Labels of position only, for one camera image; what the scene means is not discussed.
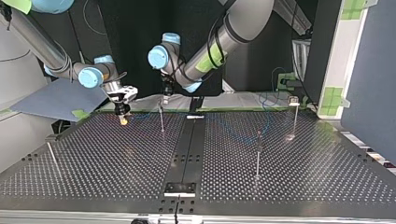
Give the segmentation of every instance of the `green tape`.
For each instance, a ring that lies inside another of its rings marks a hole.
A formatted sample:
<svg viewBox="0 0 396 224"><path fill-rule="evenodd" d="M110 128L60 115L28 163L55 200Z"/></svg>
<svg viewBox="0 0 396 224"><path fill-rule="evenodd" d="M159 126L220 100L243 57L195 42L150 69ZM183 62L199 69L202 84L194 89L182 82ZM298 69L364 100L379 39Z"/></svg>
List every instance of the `green tape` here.
<svg viewBox="0 0 396 224"><path fill-rule="evenodd" d="M11 109L4 109L0 111L0 115L12 112Z"/></svg>
<svg viewBox="0 0 396 224"><path fill-rule="evenodd" d="M73 110L73 111L72 111L72 114L73 114L76 118L78 118L78 120L82 120L82 119L85 119L85 118L87 118L87 117L90 116L89 113L85 112L85 111L82 110L82 109Z"/></svg>
<svg viewBox="0 0 396 224"><path fill-rule="evenodd" d="M361 18L361 13L364 10L365 2L365 0L346 0L344 3L341 20L359 20Z"/></svg>
<svg viewBox="0 0 396 224"><path fill-rule="evenodd" d="M282 73L277 76L277 89L279 91L294 91L294 87L287 87L286 85L281 84L281 80L296 80L296 76L294 73Z"/></svg>
<svg viewBox="0 0 396 224"><path fill-rule="evenodd" d="M2 0L4 3L11 7L15 7L17 10L28 14L32 8L32 0Z"/></svg>
<svg viewBox="0 0 396 224"><path fill-rule="evenodd" d="M217 44L214 44L214 45L212 46L212 48L210 48L210 53L211 53L211 55L212 55L212 59L213 59L213 61L215 62L215 64L216 64L218 67L220 67L220 66L222 65L222 63L221 63L222 57L221 57L221 53L220 53L220 50L219 50L219 47L218 47ZM207 73L207 72L209 72L210 70L212 70L212 69L214 69L214 68L216 68L216 67L215 67L215 66L213 65L213 63L210 61L209 54L206 53L206 54L202 57L201 61L198 62L198 64L195 66L195 68L196 68L198 71L202 72L202 73Z"/></svg>
<svg viewBox="0 0 396 224"><path fill-rule="evenodd" d="M341 105L343 88L326 87L319 110L320 115L335 116Z"/></svg>

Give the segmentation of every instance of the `robotic arm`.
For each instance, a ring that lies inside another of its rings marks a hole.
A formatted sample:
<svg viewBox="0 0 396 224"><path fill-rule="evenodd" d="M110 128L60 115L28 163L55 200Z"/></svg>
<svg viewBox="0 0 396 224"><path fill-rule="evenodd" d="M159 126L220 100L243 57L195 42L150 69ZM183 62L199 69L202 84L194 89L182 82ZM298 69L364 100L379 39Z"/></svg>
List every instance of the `robotic arm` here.
<svg viewBox="0 0 396 224"><path fill-rule="evenodd" d="M163 34L161 45L148 53L150 65L162 72L165 103L166 98L173 94L172 82L177 82L188 92L195 92L204 81L203 76L221 67L225 58L239 45L252 41L260 34L274 7L274 0L219 1L229 7L223 25L215 30L214 37L209 35L208 42L189 62L184 62L180 57L180 36L177 34Z"/></svg>
<svg viewBox="0 0 396 224"><path fill-rule="evenodd" d="M122 86L120 79L126 73L119 75L116 65L111 56L102 56L94 59L94 64L72 63L64 49L50 38L36 22L19 12L9 8L9 12L0 22L6 27L10 24L10 31L24 41L35 56L44 63L46 73L54 77L78 80L86 88L100 86L111 102L115 104L116 115L120 117L120 123L126 124L126 115L131 108L129 103L137 95L137 88Z"/></svg>

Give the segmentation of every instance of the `end effector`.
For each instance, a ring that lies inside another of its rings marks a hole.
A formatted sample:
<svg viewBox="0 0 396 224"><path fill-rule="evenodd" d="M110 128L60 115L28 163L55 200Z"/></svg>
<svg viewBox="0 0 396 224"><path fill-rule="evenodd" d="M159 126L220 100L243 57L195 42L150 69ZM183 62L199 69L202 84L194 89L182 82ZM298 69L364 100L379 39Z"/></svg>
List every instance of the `end effector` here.
<svg viewBox="0 0 396 224"><path fill-rule="evenodd" d="M70 71L58 72L45 67L48 74L56 77L70 76ZM74 63L72 65L72 79L77 79L85 88L91 89L101 87L107 94L109 100L115 105L115 113L120 117L122 125L127 124L127 119L131 107L129 103L138 94L137 88L133 86L122 86L120 80L126 73L119 75L116 65L110 55L94 59L94 64Z"/></svg>

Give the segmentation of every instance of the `black cable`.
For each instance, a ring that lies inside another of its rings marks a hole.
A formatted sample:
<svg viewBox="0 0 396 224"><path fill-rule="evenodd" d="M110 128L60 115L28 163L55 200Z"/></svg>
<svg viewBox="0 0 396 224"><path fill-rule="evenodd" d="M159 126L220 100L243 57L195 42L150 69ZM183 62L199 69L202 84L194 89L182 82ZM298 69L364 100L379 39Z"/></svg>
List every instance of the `black cable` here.
<svg viewBox="0 0 396 224"><path fill-rule="evenodd" d="M303 86L303 89L304 89L304 92L305 92L306 96L308 97L309 100L311 100L312 105L318 111L318 107L315 105L315 102L312 100L311 96L309 95L308 91L305 88L305 85L303 83L303 79L301 78L300 73L299 73L299 71L297 69L297 62L296 62L295 57L294 57L294 50L293 50L293 47L292 47L293 46L292 43L293 43L293 31L294 31L293 27L294 27L294 21L295 21L295 18L296 18L296 14L297 14L297 8L298 8L298 4L296 3L296 6L294 7L294 11L293 11L293 17L291 19L291 35L290 35L290 39L291 39L291 58L293 59L293 65L294 65L294 67L296 69L296 74L297 74L298 78L300 79L300 82L301 82L301 84Z"/></svg>
<svg viewBox="0 0 396 224"><path fill-rule="evenodd" d="M176 204L176 209L175 209L175 215L174 215L174 217L175 217L175 224L178 224L177 209L178 209L179 200L180 200L180 196L178 196L178 198L177 198L177 204Z"/></svg>
<svg viewBox="0 0 396 224"><path fill-rule="evenodd" d="M15 61L18 59L21 59L25 56L27 56L30 53L30 50L28 50L25 54L23 54L22 56L16 57L16 58L12 58L12 59L5 59L5 60L0 60L0 63L5 63L5 62L11 62L11 61Z"/></svg>
<svg viewBox="0 0 396 224"><path fill-rule="evenodd" d="M78 51L81 52L81 55L82 55L82 57L83 57L85 60L87 60L90 64L93 64L92 60L90 60L89 58L87 58L87 57L85 56L85 54L83 53L83 51L82 51L82 46L81 46L81 43L79 42L78 35L77 35L77 31L76 31L76 26L75 26L75 24L74 24L72 15L70 14L70 10L67 10L67 14L68 14L69 19L70 19L71 24L72 24L73 34L74 34L74 36L75 36L75 38L76 38L76 42L77 42L77 46L78 46Z"/></svg>

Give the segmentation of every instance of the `gray panel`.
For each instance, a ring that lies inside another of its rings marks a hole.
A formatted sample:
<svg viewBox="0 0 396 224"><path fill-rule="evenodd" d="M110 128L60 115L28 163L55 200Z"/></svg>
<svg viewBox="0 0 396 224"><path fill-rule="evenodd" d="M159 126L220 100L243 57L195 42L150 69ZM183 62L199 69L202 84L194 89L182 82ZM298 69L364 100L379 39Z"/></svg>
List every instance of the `gray panel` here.
<svg viewBox="0 0 396 224"><path fill-rule="evenodd" d="M396 163L394 0L370 7L347 94L342 125Z"/></svg>
<svg viewBox="0 0 396 224"><path fill-rule="evenodd" d="M106 98L101 88L87 89L77 81L70 83L70 80L60 78L17 102L11 109L52 119L78 121L73 110L91 113Z"/></svg>
<svg viewBox="0 0 396 224"><path fill-rule="evenodd" d="M15 173L2 174L0 209L158 212L183 118L166 115L162 133L159 114L128 126L115 115L96 115L52 143L59 171L42 148Z"/></svg>

